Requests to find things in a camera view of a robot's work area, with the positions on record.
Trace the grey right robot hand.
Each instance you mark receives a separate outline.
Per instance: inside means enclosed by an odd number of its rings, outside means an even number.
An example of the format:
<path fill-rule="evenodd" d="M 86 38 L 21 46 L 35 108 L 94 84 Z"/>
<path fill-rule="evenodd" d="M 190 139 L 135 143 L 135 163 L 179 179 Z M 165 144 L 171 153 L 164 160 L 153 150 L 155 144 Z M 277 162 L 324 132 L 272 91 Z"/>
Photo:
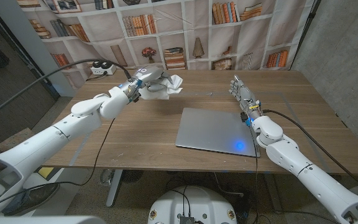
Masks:
<path fill-rule="evenodd" d="M 237 75 L 234 75 L 234 79 L 231 80 L 229 92 L 239 102 L 241 110 L 252 121 L 262 115 L 260 101 Z"/>

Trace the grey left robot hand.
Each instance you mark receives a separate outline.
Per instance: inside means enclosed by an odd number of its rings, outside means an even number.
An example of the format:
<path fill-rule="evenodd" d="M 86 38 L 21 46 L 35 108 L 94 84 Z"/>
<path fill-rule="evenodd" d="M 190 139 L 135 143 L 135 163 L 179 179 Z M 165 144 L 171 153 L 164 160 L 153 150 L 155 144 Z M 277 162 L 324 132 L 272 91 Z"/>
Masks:
<path fill-rule="evenodd" d="M 131 80 L 136 84 L 137 92 L 144 100 L 167 100 L 168 84 L 173 84 L 171 75 L 164 69 L 154 66 L 146 66 L 138 69 Z"/>

